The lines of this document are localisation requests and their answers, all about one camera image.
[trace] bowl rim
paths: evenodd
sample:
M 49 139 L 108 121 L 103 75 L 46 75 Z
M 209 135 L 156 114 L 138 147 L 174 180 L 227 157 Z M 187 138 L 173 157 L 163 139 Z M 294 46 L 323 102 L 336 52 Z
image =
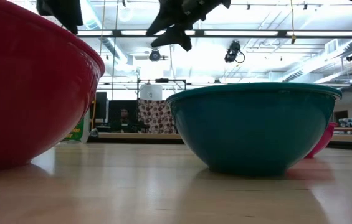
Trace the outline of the bowl rim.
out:
M 224 93 L 230 91 L 280 91 L 280 90 L 292 90 L 292 91 L 305 91 L 310 93 L 323 93 L 331 95 L 338 101 L 342 98 L 342 92 L 336 88 L 329 86 L 308 84 L 308 83 L 279 83 L 279 82 L 261 82 L 261 83 L 233 83 L 226 85 L 208 86 L 203 88 L 196 88 L 193 90 L 182 91 L 171 95 L 166 99 L 167 104 L 184 98 L 190 98 L 199 95 L 213 94 L 213 93 Z
M 33 12 L 28 11 L 27 9 L 24 9 L 21 6 L 18 6 L 17 4 L 14 4 L 10 1 L 1 0 L 0 11 L 14 16 L 18 19 L 22 19 L 26 23 L 32 23 L 36 26 L 39 26 L 40 28 L 48 29 L 54 35 L 58 35 L 64 38 L 65 40 L 71 42 L 80 50 L 88 54 L 97 63 L 98 67 L 100 68 L 100 76 L 105 73 L 105 64 L 101 59 L 101 56 L 96 53 L 96 51 L 92 49 L 87 43 L 85 43 L 75 35 L 71 34 L 68 30 L 61 28 L 53 22 L 41 18 L 41 16 L 34 14 Z

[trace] wooden table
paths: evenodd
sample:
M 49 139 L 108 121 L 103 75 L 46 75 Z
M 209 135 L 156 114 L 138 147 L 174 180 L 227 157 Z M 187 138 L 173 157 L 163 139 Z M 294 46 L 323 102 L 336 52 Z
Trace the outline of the wooden table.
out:
M 62 143 L 0 172 L 2 223 L 352 224 L 352 151 L 245 179 L 209 172 L 183 145 Z

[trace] green object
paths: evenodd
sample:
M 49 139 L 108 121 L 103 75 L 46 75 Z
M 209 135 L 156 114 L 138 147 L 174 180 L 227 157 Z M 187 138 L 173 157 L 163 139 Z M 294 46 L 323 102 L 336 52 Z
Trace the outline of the green object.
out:
M 79 124 L 73 128 L 73 130 L 66 136 L 65 140 L 81 141 L 84 129 L 84 118 L 82 118 Z
M 186 145 L 210 170 L 282 175 L 324 133 L 335 88 L 303 83 L 210 86 L 167 99 Z

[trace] red bowl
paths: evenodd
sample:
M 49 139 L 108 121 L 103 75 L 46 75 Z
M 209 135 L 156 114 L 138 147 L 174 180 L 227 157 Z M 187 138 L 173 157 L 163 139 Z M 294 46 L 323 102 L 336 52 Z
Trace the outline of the red bowl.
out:
M 328 127 L 326 128 L 324 134 L 322 135 L 320 141 L 317 145 L 310 151 L 310 153 L 306 156 L 306 158 L 313 158 L 315 154 L 319 153 L 323 150 L 328 143 L 330 143 L 333 135 L 333 130 L 337 127 L 337 123 L 329 123 Z
M 104 71 L 85 42 L 0 0 L 0 169 L 27 164 L 62 140 Z

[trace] ceiling duct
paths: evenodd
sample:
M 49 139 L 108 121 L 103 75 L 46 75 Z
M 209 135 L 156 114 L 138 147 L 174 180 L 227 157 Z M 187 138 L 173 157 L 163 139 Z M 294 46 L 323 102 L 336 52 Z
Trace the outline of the ceiling duct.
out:
M 352 54 L 352 40 L 334 39 L 325 44 L 325 50 L 323 50 L 319 56 L 285 72 L 281 80 L 282 82 L 289 82 L 328 65 L 334 58 L 343 58 L 350 54 Z
M 90 30 L 102 30 L 103 25 L 97 14 L 95 13 L 91 2 L 89 0 L 81 0 L 82 16 L 84 25 Z M 127 54 L 125 54 L 115 43 L 107 38 L 100 38 L 102 45 L 104 45 L 109 52 L 115 57 L 115 61 L 118 63 L 128 63 Z

